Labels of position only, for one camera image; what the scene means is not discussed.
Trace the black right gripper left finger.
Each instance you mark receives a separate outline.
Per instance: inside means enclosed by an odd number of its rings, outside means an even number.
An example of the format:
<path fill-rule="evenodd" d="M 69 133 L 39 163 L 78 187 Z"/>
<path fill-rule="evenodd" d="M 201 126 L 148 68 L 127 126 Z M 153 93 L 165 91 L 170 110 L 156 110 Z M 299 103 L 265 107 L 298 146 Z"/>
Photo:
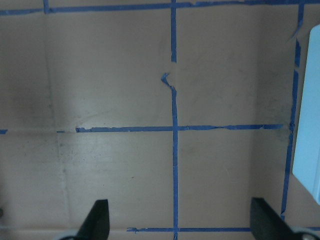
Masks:
<path fill-rule="evenodd" d="M 94 202 L 76 234 L 77 240 L 107 240 L 110 234 L 110 214 L 107 199 Z"/>

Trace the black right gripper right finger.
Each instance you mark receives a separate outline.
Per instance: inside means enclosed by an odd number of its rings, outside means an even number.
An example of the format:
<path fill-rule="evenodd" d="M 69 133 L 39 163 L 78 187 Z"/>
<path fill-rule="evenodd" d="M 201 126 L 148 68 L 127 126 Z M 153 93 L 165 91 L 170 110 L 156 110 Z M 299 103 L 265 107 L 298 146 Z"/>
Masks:
<path fill-rule="evenodd" d="M 263 199 L 252 197 L 250 230 L 256 240 L 292 240 L 295 233 Z"/>

